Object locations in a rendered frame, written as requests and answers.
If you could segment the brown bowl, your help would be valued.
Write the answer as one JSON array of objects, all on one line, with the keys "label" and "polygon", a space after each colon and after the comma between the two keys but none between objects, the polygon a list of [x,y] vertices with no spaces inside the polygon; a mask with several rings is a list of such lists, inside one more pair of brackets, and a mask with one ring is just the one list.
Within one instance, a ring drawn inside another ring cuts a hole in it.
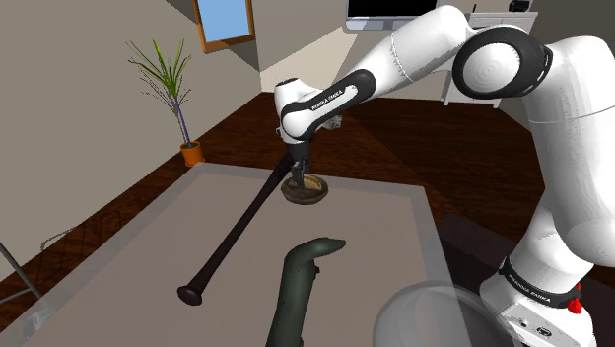
[{"label": "brown bowl", "polygon": [[317,177],[322,183],[321,190],[311,190],[304,187],[299,187],[297,183],[290,177],[281,184],[283,196],[291,203],[299,205],[312,205],[321,201],[329,191],[328,184],[321,177]]}]

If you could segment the black baseball bat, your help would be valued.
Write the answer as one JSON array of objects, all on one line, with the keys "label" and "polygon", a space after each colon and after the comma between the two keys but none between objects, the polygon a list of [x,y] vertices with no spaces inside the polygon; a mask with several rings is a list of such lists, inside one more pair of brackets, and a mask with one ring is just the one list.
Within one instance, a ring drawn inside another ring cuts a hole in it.
[{"label": "black baseball bat", "polygon": [[259,211],[263,203],[287,175],[293,163],[294,160],[290,154],[283,155],[274,170],[265,180],[257,195],[206,263],[186,285],[177,288],[177,295],[182,302],[189,306],[200,306],[202,304],[203,293],[213,275],[230,253],[233,246],[236,244],[239,237]]}]

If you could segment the potted plant in orange pot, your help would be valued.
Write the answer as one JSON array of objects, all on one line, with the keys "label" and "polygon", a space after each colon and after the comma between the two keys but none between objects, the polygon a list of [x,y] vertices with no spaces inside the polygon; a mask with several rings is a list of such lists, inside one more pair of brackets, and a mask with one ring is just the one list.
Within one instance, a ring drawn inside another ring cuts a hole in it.
[{"label": "potted plant in orange pot", "polygon": [[126,41],[125,44],[132,52],[128,63],[137,67],[140,73],[139,79],[151,88],[151,91],[143,92],[143,95],[153,97],[168,107],[177,121],[183,140],[179,149],[184,164],[192,168],[204,163],[202,146],[190,136],[182,111],[182,106],[191,92],[182,86],[183,72],[192,59],[191,54],[183,54],[185,39],[182,38],[178,42],[175,55],[168,58],[164,58],[155,39],[152,40],[156,53],[153,59],[150,59],[132,40]]}]

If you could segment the dark green curved figure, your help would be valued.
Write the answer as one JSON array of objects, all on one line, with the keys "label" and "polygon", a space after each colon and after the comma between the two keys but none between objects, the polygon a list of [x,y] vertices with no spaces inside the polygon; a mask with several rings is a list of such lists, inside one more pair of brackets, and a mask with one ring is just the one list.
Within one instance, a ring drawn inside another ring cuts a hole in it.
[{"label": "dark green curved figure", "polygon": [[292,248],[284,258],[276,310],[265,347],[304,347],[302,333],[319,257],[346,245],[345,240],[316,238]]}]

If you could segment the wood-framed window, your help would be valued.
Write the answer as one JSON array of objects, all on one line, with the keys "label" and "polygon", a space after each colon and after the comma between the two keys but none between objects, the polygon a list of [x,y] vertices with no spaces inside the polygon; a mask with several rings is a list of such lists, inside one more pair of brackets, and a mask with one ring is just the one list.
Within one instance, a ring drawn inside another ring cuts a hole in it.
[{"label": "wood-framed window", "polygon": [[255,40],[251,0],[192,0],[205,53]]}]

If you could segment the black flat screen television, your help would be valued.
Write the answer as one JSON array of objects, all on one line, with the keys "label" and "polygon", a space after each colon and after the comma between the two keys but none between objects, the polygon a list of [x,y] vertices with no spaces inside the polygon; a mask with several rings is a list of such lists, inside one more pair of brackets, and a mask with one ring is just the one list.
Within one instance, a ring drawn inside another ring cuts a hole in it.
[{"label": "black flat screen television", "polygon": [[440,0],[347,0],[348,31],[395,31],[436,9]]}]

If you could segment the clear glass bowl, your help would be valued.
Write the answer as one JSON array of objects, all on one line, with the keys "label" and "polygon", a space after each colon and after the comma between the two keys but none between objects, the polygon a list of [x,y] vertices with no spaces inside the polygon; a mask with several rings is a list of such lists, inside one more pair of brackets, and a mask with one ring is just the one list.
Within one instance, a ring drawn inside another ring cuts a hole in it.
[{"label": "clear glass bowl", "polygon": [[381,308],[373,347],[523,347],[512,326],[473,292],[425,281],[395,293]]}]

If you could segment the grey metal frame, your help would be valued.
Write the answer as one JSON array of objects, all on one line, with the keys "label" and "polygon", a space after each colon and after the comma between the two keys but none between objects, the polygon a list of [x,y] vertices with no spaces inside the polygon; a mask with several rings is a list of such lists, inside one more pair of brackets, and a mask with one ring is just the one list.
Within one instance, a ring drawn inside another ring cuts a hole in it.
[{"label": "grey metal frame", "polygon": [[27,286],[27,288],[24,290],[21,290],[19,292],[16,292],[14,294],[11,294],[7,297],[0,299],[0,304],[7,303],[13,299],[16,299],[28,293],[32,293],[38,299],[41,299],[43,297],[43,294],[35,286],[35,284],[32,282],[30,277],[25,273],[23,267],[17,262],[15,257],[11,254],[11,252],[1,242],[0,242],[0,253],[4,256],[7,262],[12,266],[12,268],[15,270],[15,272],[19,275],[19,277],[22,279],[22,281]]}]

